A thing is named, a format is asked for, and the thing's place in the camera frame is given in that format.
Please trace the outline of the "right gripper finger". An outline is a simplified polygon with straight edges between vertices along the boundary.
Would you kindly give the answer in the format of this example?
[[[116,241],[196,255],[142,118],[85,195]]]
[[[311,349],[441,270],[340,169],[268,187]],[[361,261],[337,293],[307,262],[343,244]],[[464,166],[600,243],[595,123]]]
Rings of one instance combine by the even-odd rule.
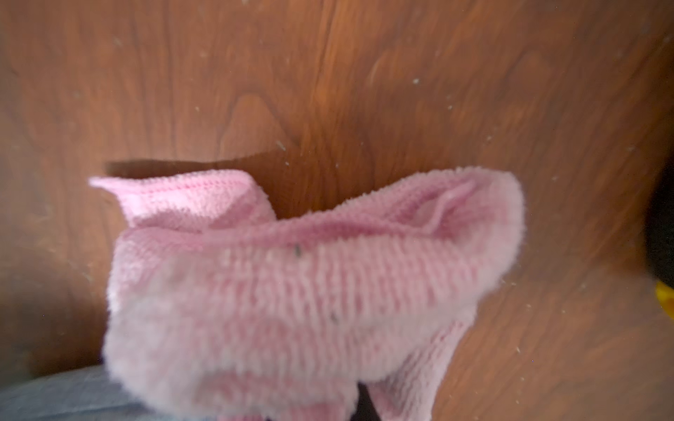
[[[358,384],[358,401],[356,411],[351,416],[351,421],[381,421],[381,417],[377,413],[374,403],[371,400],[370,393],[367,387],[360,383]]]

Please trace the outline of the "pink microfibre cloth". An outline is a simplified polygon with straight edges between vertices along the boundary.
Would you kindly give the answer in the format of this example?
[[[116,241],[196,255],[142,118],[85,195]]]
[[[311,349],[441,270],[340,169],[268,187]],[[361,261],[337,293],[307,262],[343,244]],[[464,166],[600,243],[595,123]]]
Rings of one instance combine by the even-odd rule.
[[[484,168],[411,175],[279,219],[255,180],[212,170],[93,178],[119,201],[104,357],[177,417],[428,420],[480,300],[514,263],[524,196]]]

